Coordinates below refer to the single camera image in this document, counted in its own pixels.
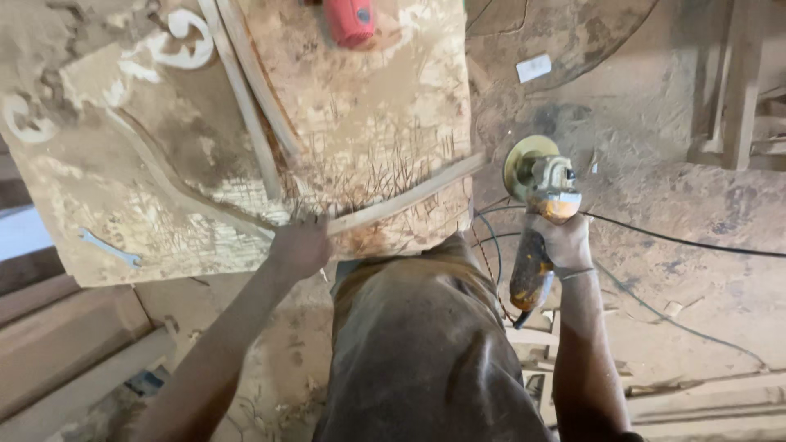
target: spanner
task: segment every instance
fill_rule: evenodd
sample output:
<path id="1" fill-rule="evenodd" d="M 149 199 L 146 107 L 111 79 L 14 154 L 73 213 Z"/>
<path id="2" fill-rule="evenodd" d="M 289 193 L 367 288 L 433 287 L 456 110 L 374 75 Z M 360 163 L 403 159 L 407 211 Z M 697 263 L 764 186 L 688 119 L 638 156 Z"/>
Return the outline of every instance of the spanner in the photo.
<path id="1" fill-rule="evenodd" d="M 93 236 L 93 234 L 84 227 L 79 228 L 79 237 L 82 238 L 82 241 L 92 242 L 98 247 L 104 249 L 106 252 L 109 252 L 112 255 L 119 257 L 121 260 L 126 261 L 128 267 L 139 268 L 139 265 L 137 264 L 137 261 L 139 261 L 139 255 L 125 253 L 123 250 L 112 247 L 111 245 Z"/>

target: man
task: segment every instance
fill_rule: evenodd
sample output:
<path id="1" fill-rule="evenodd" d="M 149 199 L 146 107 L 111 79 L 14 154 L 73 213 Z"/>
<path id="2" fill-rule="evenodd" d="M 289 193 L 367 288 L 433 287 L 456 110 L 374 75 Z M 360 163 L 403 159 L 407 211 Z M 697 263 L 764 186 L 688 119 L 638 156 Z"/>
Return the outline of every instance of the man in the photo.
<path id="1" fill-rule="evenodd" d="M 553 397 L 562 441 L 639 441 L 608 350 L 588 221 L 537 215 L 562 281 Z M 268 317 L 330 256 L 327 223 L 280 229 L 270 256 L 141 417 L 135 440 L 208 440 Z M 524 389 L 494 283 L 453 235 L 420 256 L 367 260 L 337 282 L 328 399 L 316 441 L 552 440 Z"/>

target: workbench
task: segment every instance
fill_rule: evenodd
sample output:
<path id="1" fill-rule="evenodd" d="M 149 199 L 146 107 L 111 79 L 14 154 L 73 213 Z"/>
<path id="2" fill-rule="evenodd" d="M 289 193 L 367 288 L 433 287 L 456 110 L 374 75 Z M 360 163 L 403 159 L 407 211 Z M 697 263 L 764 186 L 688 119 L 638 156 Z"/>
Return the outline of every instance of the workbench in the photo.
<path id="1" fill-rule="evenodd" d="M 80 26 L 125 23 L 129 31 L 144 11 L 97 7 L 89 23 L 62 31 L 62 13 L 52 15 L 40 3 L 24 6 L 41 9 L 36 25 L 20 24 L 2 36 L 20 48 L 11 54 L 16 59 L 3 60 L 3 94 L 22 97 L 29 112 L 6 117 L 0 134 L 66 271 L 82 286 L 252 271 L 269 247 L 263 238 L 175 204 L 119 136 L 107 109 L 132 115 L 188 186 L 276 225 L 295 211 L 336 218 L 386 201 L 471 153 L 460 2 L 375 2 L 384 43 L 366 52 L 337 48 L 318 6 L 239 2 L 267 79 L 305 148 L 296 167 L 277 156 L 285 195 L 272 201 L 215 54 L 193 70 L 156 62 L 149 41 L 162 31 L 155 28 L 146 37 L 84 44 L 84 37 L 74 37 Z M 178 7 L 200 13 L 191 3 L 164 6 Z M 45 42 L 41 27 L 49 29 Z M 192 46 L 191 34 L 185 46 Z M 87 38 L 99 40 L 94 33 Z M 74 41 L 80 44 L 68 45 Z M 172 37 L 167 44 L 168 53 L 184 46 Z M 12 125 L 17 132 L 52 133 L 25 142 Z M 275 138 L 269 139 L 276 153 Z M 458 180 L 390 218 L 336 235 L 333 258 L 430 248 L 469 226 L 471 198 L 471 179 Z M 80 227 L 138 255 L 139 268 L 82 241 Z"/>

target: bracelet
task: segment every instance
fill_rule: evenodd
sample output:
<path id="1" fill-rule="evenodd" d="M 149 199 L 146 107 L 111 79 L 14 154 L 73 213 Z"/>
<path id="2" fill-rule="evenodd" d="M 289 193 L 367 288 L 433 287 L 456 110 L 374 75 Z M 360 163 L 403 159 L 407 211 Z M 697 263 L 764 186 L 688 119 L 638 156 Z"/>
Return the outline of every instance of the bracelet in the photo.
<path id="1" fill-rule="evenodd" d="M 579 275 L 582 275 L 582 274 L 588 274 L 588 273 L 594 273 L 594 272 L 595 272 L 594 268 L 588 268 L 588 269 L 585 269 L 585 270 L 575 271 L 573 273 L 566 274 L 565 276 L 560 278 L 560 281 L 564 281 L 564 280 L 570 279 L 570 278 L 575 278 L 575 277 L 577 277 Z"/>

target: grinder handle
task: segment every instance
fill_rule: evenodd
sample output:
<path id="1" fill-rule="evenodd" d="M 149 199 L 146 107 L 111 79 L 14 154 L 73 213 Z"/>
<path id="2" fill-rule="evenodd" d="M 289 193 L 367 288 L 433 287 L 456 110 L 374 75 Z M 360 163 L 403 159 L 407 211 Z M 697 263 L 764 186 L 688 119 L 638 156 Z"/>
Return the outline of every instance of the grinder handle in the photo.
<path id="1" fill-rule="evenodd" d="M 554 263 L 545 252 L 543 235 L 524 227 L 510 278 L 510 301 L 522 311 L 513 323 L 515 329 L 521 329 L 532 311 L 545 303 L 553 280 Z"/>

